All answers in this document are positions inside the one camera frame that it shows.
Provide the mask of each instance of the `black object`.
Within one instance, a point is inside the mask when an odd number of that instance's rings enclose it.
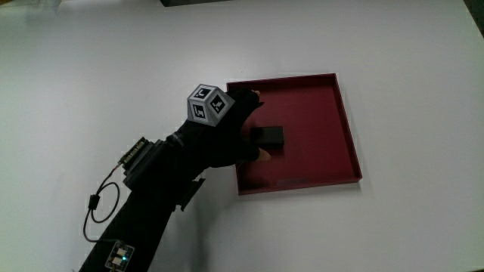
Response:
[[[195,5],[195,4],[205,4],[212,2],[223,2],[228,0],[160,0],[161,4],[165,7],[175,7],[179,5]]]
[[[284,132],[281,126],[250,129],[250,143],[264,150],[284,147]]]

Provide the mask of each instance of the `finger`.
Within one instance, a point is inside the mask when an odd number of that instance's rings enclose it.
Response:
[[[218,125],[240,130],[240,127],[249,118],[250,114],[261,106],[259,95],[248,88],[233,91],[230,95],[234,98],[235,103]]]

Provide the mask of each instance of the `small black box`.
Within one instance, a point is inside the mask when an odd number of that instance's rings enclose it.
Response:
[[[250,143],[264,150],[284,147],[284,133],[281,126],[250,129]]]

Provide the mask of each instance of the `white surface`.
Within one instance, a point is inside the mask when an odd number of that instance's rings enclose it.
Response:
[[[339,73],[359,185],[239,197],[233,167],[209,169],[152,271],[484,266],[484,41],[460,0],[14,6],[0,63],[1,271],[77,271],[88,196],[200,83],[318,73]]]

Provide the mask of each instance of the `connector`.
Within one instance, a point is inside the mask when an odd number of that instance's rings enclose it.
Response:
[[[125,168],[127,168],[126,165],[128,165],[133,159],[135,159],[136,156],[139,155],[140,151],[143,150],[143,148],[148,143],[148,140],[146,140],[144,137],[141,137],[141,139],[139,139],[138,142],[133,147],[131,147],[131,149],[126,152],[124,156],[121,157],[119,163],[123,164]]]
[[[98,208],[100,198],[98,195],[91,195],[89,198],[89,209],[95,211]]]

